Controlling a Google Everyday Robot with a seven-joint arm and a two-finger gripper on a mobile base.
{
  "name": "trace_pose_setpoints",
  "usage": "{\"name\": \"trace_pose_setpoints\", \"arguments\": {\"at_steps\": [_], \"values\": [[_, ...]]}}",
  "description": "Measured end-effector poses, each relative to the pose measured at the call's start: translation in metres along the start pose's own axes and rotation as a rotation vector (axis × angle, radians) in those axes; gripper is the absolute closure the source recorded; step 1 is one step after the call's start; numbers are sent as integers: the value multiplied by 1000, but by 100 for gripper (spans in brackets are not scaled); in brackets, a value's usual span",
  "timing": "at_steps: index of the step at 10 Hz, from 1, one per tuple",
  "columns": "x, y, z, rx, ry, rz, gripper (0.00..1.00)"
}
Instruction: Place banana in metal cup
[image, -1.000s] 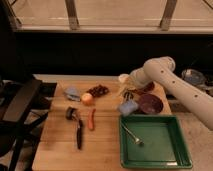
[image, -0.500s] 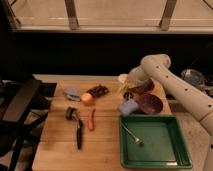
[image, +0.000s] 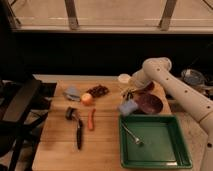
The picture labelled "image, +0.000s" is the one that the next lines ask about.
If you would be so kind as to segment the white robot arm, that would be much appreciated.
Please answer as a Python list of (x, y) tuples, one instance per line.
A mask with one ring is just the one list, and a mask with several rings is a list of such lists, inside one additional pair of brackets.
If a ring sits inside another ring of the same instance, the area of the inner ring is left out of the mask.
[(213, 171), (213, 101), (175, 78), (171, 68), (172, 62), (167, 57), (148, 58), (128, 83), (143, 89), (155, 81), (179, 102), (208, 135), (200, 171)]

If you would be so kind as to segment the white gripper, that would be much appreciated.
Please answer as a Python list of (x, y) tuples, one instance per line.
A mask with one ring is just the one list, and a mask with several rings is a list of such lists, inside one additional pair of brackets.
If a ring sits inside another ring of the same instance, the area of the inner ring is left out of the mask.
[(129, 100), (134, 97), (134, 93), (136, 94), (142, 94), (145, 93), (145, 88), (151, 83), (151, 80), (148, 78), (148, 76), (145, 74), (143, 70), (138, 70), (135, 72), (130, 80), (129, 83), (136, 88), (127, 89), (124, 94), (124, 99)]

